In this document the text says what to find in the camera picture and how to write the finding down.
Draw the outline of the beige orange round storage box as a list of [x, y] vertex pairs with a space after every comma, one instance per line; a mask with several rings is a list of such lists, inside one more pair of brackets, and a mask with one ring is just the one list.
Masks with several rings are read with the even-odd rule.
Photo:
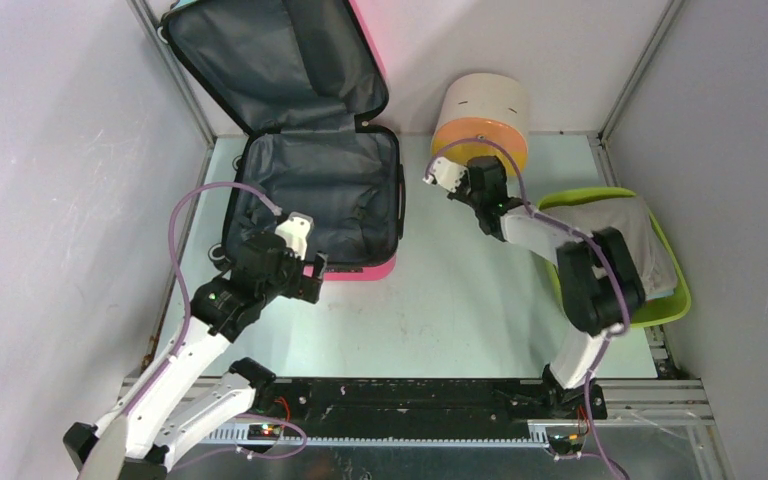
[[528, 161], [530, 95], [520, 81], [495, 73], [470, 73], [446, 90], [431, 142], [431, 155], [466, 164], [495, 155], [509, 176]]

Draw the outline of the grey ribbed garment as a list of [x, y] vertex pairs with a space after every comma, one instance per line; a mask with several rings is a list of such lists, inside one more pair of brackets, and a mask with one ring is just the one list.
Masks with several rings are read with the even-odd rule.
[[649, 209], [641, 197], [615, 197], [579, 205], [549, 207], [545, 212], [587, 233], [607, 227], [618, 230], [646, 296], [655, 291], [677, 288], [678, 275], [673, 260], [656, 234]]

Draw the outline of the pink and teal kids suitcase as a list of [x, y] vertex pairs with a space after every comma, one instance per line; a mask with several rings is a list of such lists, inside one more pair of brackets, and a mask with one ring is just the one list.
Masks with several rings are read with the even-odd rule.
[[406, 187], [399, 140], [376, 123], [389, 89], [349, 1], [181, 1], [160, 35], [246, 134], [223, 218], [229, 258], [275, 225], [270, 204], [312, 218], [310, 253], [332, 281], [396, 264]]

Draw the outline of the light blue garment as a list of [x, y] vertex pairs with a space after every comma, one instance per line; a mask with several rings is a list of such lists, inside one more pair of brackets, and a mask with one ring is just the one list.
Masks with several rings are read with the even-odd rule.
[[659, 300], [659, 299], [662, 299], [662, 298], [671, 297], [671, 296], [673, 296], [675, 294], [675, 291], [676, 291], [676, 288], [673, 287], [673, 288], [670, 288], [670, 289], [663, 289], [663, 290], [659, 290], [659, 291], [655, 291], [655, 292], [649, 293], [646, 296], [646, 301], [647, 302], [651, 302], [651, 301]]

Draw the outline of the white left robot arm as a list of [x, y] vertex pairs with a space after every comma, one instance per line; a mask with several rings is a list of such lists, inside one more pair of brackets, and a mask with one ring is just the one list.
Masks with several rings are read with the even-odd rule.
[[272, 411], [276, 376], [251, 358], [233, 362], [211, 390], [183, 398], [276, 298], [318, 301], [328, 256], [308, 262], [305, 249], [300, 234], [261, 232], [227, 272], [195, 291], [176, 337], [128, 393], [97, 422], [67, 430], [63, 443], [79, 478], [163, 479], [226, 421]]

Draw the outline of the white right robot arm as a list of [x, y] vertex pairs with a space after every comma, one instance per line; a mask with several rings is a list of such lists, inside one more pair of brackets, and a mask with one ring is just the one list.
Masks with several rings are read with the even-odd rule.
[[595, 375], [610, 341], [630, 327], [645, 290], [622, 233], [605, 227], [587, 233], [508, 192], [501, 160], [480, 156], [461, 165], [439, 156], [427, 183], [472, 208], [482, 232], [526, 248], [553, 265], [563, 312], [571, 327], [548, 365], [554, 383], [541, 392], [545, 411], [566, 418], [582, 403], [578, 387]]

